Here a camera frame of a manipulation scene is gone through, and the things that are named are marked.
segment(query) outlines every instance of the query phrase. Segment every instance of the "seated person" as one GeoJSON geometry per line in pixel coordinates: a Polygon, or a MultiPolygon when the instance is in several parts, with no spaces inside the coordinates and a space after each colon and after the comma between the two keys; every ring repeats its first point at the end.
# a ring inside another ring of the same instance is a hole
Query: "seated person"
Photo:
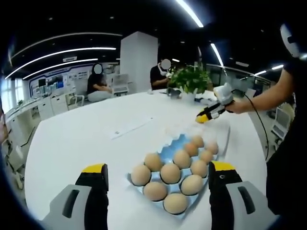
{"type": "Polygon", "coordinates": [[[87,98],[90,102],[99,102],[112,97],[112,90],[107,86],[102,74],[102,66],[94,64],[92,74],[87,81],[87,98]]]}
{"type": "Polygon", "coordinates": [[[161,62],[150,70],[152,90],[166,89],[168,87],[169,78],[166,77],[167,71],[162,69],[161,62]]]}

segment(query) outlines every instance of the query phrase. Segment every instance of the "flower pot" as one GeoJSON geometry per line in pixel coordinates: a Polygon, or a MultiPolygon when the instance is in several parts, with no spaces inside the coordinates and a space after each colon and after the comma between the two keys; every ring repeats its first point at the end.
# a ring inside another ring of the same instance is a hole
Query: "flower pot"
{"type": "Polygon", "coordinates": [[[182,87],[180,87],[180,91],[181,91],[181,99],[184,102],[187,102],[189,104],[193,104],[195,102],[195,97],[196,97],[196,92],[198,89],[195,89],[193,93],[186,93],[182,87]]]}

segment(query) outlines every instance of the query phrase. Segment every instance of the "hand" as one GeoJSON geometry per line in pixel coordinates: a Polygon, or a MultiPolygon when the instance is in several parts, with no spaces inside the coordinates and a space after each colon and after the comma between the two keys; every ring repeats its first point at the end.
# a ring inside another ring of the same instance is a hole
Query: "hand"
{"type": "Polygon", "coordinates": [[[227,111],[234,112],[235,114],[241,114],[245,112],[243,102],[232,102],[230,105],[226,106],[227,111]]]}

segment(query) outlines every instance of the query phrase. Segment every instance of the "white pillar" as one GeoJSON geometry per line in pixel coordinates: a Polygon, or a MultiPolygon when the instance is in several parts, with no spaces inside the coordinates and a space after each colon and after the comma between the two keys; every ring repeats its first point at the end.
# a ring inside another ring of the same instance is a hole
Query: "white pillar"
{"type": "Polygon", "coordinates": [[[158,38],[135,32],[121,40],[120,73],[128,74],[131,93],[151,88],[150,70],[157,60],[158,38]]]}

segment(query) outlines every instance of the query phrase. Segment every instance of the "person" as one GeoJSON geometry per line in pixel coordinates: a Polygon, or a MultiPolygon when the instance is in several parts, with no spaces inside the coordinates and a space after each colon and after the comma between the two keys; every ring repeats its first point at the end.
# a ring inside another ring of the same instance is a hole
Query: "person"
{"type": "Polygon", "coordinates": [[[112,97],[112,90],[107,86],[98,63],[92,67],[92,74],[87,81],[87,98],[90,102],[99,102],[112,97]]]}
{"type": "Polygon", "coordinates": [[[161,62],[158,63],[158,65],[152,67],[150,70],[150,83],[152,86],[152,90],[160,90],[160,89],[166,89],[169,78],[166,77],[167,71],[165,71],[162,66],[161,62]]]}
{"type": "MultiPolygon", "coordinates": [[[[299,170],[294,162],[291,162],[294,153],[302,151],[303,140],[300,137],[302,127],[304,126],[304,95],[305,89],[303,87],[304,77],[307,71],[307,63],[302,59],[301,52],[297,52],[289,48],[287,41],[291,40],[291,34],[283,33],[285,25],[281,27],[283,41],[288,51],[292,54],[292,59],[283,67],[280,79],[276,85],[269,88],[262,94],[251,98],[254,107],[258,110],[269,110],[284,103],[289,97],[295,93],[296,113],[293,122],[290,125],[289,131],[280,144],[277,151],[267,162],[267,187],[266,196],[268,199],[268,206],[275,215],[281,215],[285,224],[292,223],[294,220],[294,213],[296,211],[293,200],[296,196],[295,175],[296,170],[299,170]]],[[[245,100],[241,102],[234,102],[226,107],[227,111],[241,114],[245,112],[254,111],[250,101],[245,100]]]]}

